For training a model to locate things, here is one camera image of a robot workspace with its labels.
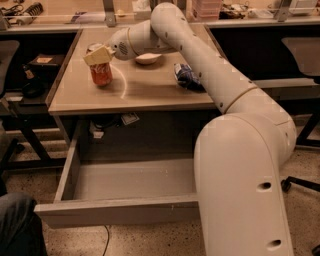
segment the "wire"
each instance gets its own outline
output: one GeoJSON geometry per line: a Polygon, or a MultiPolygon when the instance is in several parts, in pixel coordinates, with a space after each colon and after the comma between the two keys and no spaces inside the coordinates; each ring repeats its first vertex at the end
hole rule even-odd
{"type": "Polygon", "coordinates": [[[103,252],[102,256],[106,255],[106,252],[107,252],[107,249],[108,249],[108,245],[109,245],[109,242],[110,242],[110,231],[109,231],[109,228],[107,226],[104,226],[104,227],[107,230],[108,238],[107,238],[106,247],[104,248],[104,252],[103,252]]]}

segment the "floor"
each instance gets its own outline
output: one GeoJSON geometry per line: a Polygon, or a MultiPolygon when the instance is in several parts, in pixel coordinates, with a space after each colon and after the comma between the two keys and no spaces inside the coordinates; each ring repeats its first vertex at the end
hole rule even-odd
{"type": "MultiPolygon", "coordinates": [[[[305,116],[295,117],[298,129],[301,129],[305,120],[305,116]]],[[[38,131],[37,134],[52,157],[66,154],[63,141],[52,141],[52,138],[59,137],[57,130],[38,131]]],[[[315,129],[312,138],[320,138],[320,126],[315,129]]],[[[25,145],[26,149],[17,156],[18,160],[34,157],[32,150],[25,145]]],[[[283,166],[280,176],[294,176],[320,183],[319,153],[320,149],[317,148],[297,147],[283,166]]],[[[60,174],[60,169],[44,169],[16,171],[14,174],[5,173],[4,176],[9,192],[23,191],[34,196],[38,203],[48,203],[54,198],[60,174]]],[[[320,193],[292,185],[284,197],[295,256],[310,256],[312,248],[320,244],[320,193]]],[[[71,229],[51,229],[43,223],[43,231],[50,256],[205,255],[199,220],[147,226],[71,229]]]]}

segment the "black chair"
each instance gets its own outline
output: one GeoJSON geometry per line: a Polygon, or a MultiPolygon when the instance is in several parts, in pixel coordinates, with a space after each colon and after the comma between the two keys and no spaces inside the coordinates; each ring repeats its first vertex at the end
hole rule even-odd
{"type": "MultiPolygon", "coordinates": [[[[36,169],[47,167],[62,167],[64,166],[65,158],[51,158],[39,141],[36,134],[33,132],[31,124],[19,111],[14,102],[7,100],[6,93],[6,74],[11,64],[11,60],[16,54],[20,43],[16,40],[0,41],[0,99],[2,106],[9,113],[10,119],[13,120],[15,128],[20,130],[26,140],[30,143],[34,151],[39,156],[40,160],[27,161],[10,161],[14,153],[21,152],[24,147],[19,144],[18,139],[12,139],[6,152],[0,161],[0,177],[5,170],[16,169],[36,169]]],[[[6,187],[3,180],[0,178],[0,194],[6,193],[6,187]]]]}

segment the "table top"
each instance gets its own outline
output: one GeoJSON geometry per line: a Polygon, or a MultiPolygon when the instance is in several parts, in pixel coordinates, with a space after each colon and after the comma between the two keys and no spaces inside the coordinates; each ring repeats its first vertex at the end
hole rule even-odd
{"type": "MultiPolygon", "coordinates": [[[[203,25],[191,26],[199,37],[213,45],[203,25]]],[[[174,64],[186,63],[178,52],[162,55],[151,65],[113,58],[110,62],[113,81],[105,87],[96,86],[83,56],[90,43],[106,42],[118,29],[93,27],[83,30],[50,104],[50,114],[82,115],[214,108],[214,103],[206,92],[187,90],[177,84],[174,64]]]]}

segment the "open drawer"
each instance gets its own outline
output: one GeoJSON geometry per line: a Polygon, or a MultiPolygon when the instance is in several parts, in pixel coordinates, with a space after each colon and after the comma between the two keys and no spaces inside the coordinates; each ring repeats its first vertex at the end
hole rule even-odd
{"type": "Polygon", "coordinates": [[[199,218],[193,172],[198,133],[213,112],[143,112],[102,139],[80,120],[52,204],[35,212],[52,228],[199,218]]]}

